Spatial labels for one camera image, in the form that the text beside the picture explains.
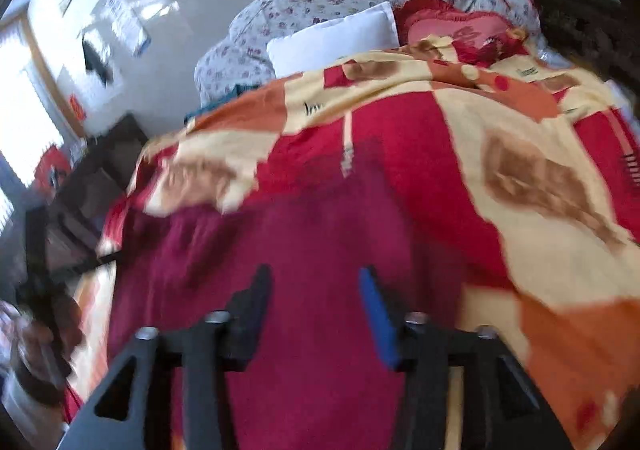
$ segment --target brown pattern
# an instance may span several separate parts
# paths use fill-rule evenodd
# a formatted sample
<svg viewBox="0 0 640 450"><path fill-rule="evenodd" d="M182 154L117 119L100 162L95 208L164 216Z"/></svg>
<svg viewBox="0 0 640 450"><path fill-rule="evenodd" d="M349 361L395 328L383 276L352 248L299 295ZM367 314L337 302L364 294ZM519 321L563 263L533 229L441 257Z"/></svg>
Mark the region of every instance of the brown pattern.
<svg viewBox="0 0 640 450"><path fill-rule="evenodd" d="M530 141L506 131L489 131L482 166L485 185L496 200L578 221L609 250L623 246L604 217L593 209L575 170L547 159Z"/></svg>
<svg viewBox="0 0 640 450"><path fill-rule="evenodd" d="M355 82L367 80L384 80L400 71L400 63L396 61L347 62L342 65L345 77Z"/></svg>
<svg viewBox="0 0 640 450"><path fill-rule="evenodd" d="M167 179L159 189L165 210L203 202L219 203L237 177L222 160L200 157L188 161L163 161Z"/></svg>
<svg viewBox="0 0 640 450"><path fill-rule="evenodd" d="M538 80L536 83L538 86L549 91L549 93L557 93L558 91L580 85L578 80L566 73L550 76L549 78L543 78L542 80Z"/></svg>
<svg viewBox="0 0 640 450"><path fill-rule="evenodd" d="M404 53L414 57L416 60L433 60L442 58L442 53L428 40L422 39L414 44L401 46L396 50L390 50L394 53Z"/></svg>

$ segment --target pillow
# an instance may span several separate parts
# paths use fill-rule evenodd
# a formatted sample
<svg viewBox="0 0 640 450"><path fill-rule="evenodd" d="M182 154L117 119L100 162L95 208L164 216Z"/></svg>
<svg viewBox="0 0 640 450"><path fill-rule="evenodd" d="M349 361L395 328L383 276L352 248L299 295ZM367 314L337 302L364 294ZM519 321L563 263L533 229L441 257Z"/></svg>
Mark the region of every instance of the pillow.
<svg viewBox="0 0 640 450"><path fill-rule="evenodd" d="M488 68L511 55L528 55L523 47L527 32L496 12L466 13L442 0L408 0L394 15L402 44L451 37L458 61L464 64Z"/></svg>
<svg viewBox="0 0 640 450"><path fill-rule="evenodd" d="M314 24L267 44L276 77L322 69L341 56L400 46L396 21L388 1L366 10Z"/></svg>

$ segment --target white pillow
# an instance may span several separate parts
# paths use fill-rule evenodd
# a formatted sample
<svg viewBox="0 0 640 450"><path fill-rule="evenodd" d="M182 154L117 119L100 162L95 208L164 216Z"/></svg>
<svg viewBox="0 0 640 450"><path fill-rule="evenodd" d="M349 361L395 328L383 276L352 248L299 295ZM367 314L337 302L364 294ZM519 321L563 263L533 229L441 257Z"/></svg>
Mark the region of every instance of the white pillow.
<svg viewBox="0 0 640 450"><path fill-rule="evenodd" d="M396 20L388 1L324 23L314 24L288 37L272 39L267 54L276 77L322 69L341 56L400 46Z"/></svg>

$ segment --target patterned blanket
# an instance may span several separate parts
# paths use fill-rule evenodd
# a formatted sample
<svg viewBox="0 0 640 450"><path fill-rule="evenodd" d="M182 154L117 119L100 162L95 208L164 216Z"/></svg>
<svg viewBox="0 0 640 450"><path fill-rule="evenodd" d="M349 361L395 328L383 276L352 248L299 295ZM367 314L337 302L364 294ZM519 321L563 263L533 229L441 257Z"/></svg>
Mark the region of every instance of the patterned blanket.
<svg viewBox="0 0 640 450"><path fill-rule="evenodd" d="M448 37L354 55L150 141L104 249L133 210L229 213L374 159L418 234L465 255L459 327L496 326L574 446L595 448L640 383L638 166L623 159L637 146L612 101L591 72L525 48L489 69L459 63ZM106 369L114 273L79 289L83 396Z"/></svg>

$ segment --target bed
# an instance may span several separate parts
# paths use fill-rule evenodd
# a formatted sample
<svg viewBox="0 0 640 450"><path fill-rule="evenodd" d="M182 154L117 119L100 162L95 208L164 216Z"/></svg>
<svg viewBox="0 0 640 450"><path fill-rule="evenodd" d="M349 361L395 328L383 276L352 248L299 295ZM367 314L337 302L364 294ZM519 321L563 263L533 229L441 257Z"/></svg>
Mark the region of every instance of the bed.
<svg viewBox="0 0 640 450"><path fill-rule="evenodd" d="M275 78L267 43L321 21L355 14L390 1L407 0L255 0L229 26L229 33L197 63L194 80L201 105L218 100L238 85L261 85ZM530 34L540 32L538 14L530 0L445 0L465 12L487 10L506 17Z"/></svg>
<svg viewBox="0 0 640 450"><path fill-rule="evenodd" d="M385 446L402 383L358 305L373 263L434 321L495 326L574 447L597 448L640 383L638 145L601 79L539 60L530 19L490 66L430 36L264 80L151 140L103 232L123 259L78 290L78 393L137 329L187 327L269 263L260 350L229 378L241 448ZM176 405L177 449L181 426Z"/></svg>

